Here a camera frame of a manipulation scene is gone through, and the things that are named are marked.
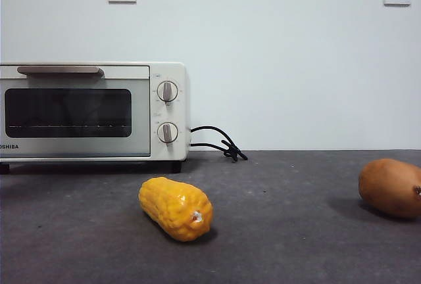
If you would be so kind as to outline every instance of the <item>white toaster oven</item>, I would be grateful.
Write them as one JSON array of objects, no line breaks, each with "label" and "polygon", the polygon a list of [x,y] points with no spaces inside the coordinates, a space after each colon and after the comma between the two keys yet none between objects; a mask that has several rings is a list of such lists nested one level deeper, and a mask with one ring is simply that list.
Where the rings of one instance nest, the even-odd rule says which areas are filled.
[{"label": "white toaster oven", "polygon": [[181,162],[189,151],[183,64],[0,66],[0,163]]}]

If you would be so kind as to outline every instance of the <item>white knob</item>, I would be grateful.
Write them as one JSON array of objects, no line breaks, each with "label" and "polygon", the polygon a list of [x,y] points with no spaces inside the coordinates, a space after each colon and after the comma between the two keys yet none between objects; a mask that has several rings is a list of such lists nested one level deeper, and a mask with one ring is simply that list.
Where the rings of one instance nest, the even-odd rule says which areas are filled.
[{"label": "white knob", "polygon": [[163,123],[158,127],[158,137],[164,143],[172,143],[177,136],[178,129],[173,123]]},{"label": "white knob", "polygon": [[157,89],[158,97],[165,102],[171,102],[177,97],[178,89],[174,82],[162,82]]}]

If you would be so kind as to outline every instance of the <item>black cable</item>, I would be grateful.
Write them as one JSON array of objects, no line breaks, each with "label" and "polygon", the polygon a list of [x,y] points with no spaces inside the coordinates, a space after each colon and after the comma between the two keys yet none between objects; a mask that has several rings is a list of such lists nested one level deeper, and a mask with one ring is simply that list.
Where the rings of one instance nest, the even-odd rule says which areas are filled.
[{"label": "black cable", "polygon": [[225,157],[230,157],[234,161],[238,161],[237,155],[239,155],[244,160],[248,160],[247,156],[241,152],[241,150],[234,144],[230,136],[228,136],[227,133],[225,133],[224,131],[214,126],[199,126],[198,128],[193,128],[190,132],[193,133],[194,131],[200,131],[200,130],[214,130],[221,133],[228,140],[228,141],[221,140],[221,143],[226,145],[228,148],[225,149],[225,148],[222,148],[213,144],[209,144],[209,143],[192,143],[190,144],[190,146],[192,147],[206,146],[206,147],[212,147],[212,148],[218,149],[224,152]]}]

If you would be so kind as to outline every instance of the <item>glass window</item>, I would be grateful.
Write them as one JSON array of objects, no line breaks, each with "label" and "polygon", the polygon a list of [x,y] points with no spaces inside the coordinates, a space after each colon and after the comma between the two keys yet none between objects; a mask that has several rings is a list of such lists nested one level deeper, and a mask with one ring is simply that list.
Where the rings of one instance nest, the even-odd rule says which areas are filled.
[{"label": "glass window", "polygon": [[8,89],[9,137],[128,137],[132,95],[127,89]]}]

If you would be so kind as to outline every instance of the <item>gray floor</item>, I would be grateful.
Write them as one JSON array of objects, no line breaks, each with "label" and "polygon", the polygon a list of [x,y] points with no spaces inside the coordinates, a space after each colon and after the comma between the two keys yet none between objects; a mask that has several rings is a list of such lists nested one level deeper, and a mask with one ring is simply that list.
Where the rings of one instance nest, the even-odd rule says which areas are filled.
[{"label": "gray floor", "polygon": [[[1,178],[1,279],[23,283],[419,283],[421,219],[359,198],[367,162],[421,151],[218,152],[162,164],[15,166]],[[178,243],[140,209],[160,175],[200,187],[212,230]]]}]

